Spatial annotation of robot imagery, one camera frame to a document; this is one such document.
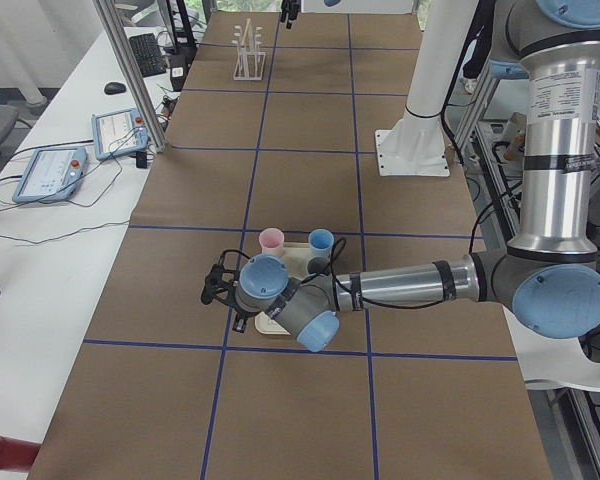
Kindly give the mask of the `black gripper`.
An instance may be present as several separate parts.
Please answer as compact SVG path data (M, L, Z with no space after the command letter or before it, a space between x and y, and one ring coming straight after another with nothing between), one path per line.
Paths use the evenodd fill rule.
M297 20L300 11L300 0L282 0L279 21L281 23L293 23Z
M203 305L210 305L213 301L218 301L225 306L232 308L236 316L233 323L234 332L245 332L247 328L247 319L253 318L258 314L257 310L250 307L244 307L238 302L237 287L240 278L240 270L225 267L225 257L228 253L236 253L240 257L249 260L250 256L237 249L224 250L218 260L212 265L211 270L204 279L204 286L201 292L201 302Z

